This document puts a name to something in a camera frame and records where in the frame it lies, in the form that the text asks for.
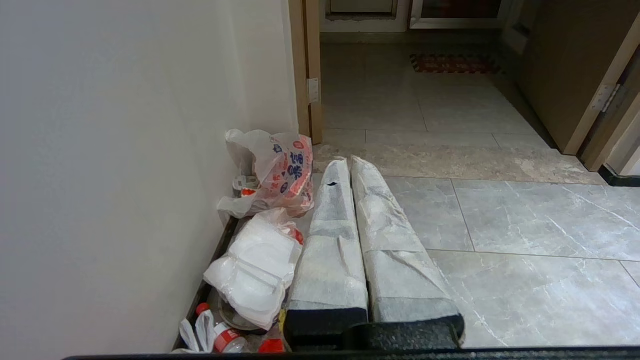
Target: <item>plastic bag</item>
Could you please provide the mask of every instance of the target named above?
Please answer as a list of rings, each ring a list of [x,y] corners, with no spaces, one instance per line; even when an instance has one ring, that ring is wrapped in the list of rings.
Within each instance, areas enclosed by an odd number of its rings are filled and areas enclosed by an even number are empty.
[[[172,354],[210,354],[213,352],[213,343],[215,340],[214,327],[216,323],[213,318],[211,310],[204,311],[198,316],[196,320],[196,331],[193,332],[193,328],[189,323],[189,320],[184,319],[180,323],[180,336],[187,348],[179,348],[172,352]]]
[[[260,184],[241,198],[224,197],[218,209],[236,218],[285,208],[292,217],[314,207],[311,180],[311,139],[294,133],[270,135],[262,130],[227,131],[231,153],[243,175],[254,175]]]
[[[293,282],[302,239],[284,208],[259,213],[204,273],[240,316],[269,330]]]

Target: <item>floor mat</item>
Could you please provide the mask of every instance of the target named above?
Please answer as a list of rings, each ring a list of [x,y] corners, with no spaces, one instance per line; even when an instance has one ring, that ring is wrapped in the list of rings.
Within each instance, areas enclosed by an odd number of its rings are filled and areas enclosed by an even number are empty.
[[[450,74],[504,73],[500,65],[489,55],[411,54],[409,57],[416,72]]]

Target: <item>printed plastic bag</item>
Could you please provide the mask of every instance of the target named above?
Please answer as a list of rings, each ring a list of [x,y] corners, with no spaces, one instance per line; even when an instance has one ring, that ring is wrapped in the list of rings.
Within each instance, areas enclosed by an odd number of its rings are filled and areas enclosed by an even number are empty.
[[[240,198],[222,198],[219,210],[243,218],[285,208],[290,216],[298,217],[314,207],[310,138],[294,133],[270,135],[262,130],[245,134],[236,129],[227,131],[226,138],[243,175],[255,176],[259,187],[243,192]]]

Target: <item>door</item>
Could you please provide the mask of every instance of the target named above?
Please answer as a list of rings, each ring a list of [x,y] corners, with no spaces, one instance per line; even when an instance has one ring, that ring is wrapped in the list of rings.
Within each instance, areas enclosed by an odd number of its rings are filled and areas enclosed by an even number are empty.
[[[289,0],[299,132],[323,140],[319,0]]]
[[[543,1],[518,85],[563,154],[578,153],[640,43],[640,0]]]
[[[501,29],[512,0],[413,0],[410,29]]]
[[[329,0],[331,13],[391,13],[394,0]]]

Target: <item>black edge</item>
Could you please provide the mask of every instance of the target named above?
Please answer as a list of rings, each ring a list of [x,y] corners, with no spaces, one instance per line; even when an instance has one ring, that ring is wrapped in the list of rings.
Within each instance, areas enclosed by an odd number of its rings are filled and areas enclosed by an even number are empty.
[[[640,359],[640,347],[484,348],[402,352],[334,351],[284,354],[140,354],[77,356],[67,360],[627,360]]]
[[[598,174],[600,174],[602,179],[604,179],[604,181],[606,181],[610,186],[640,188],[640,176],[619,176],[605,165],[600,167]]]

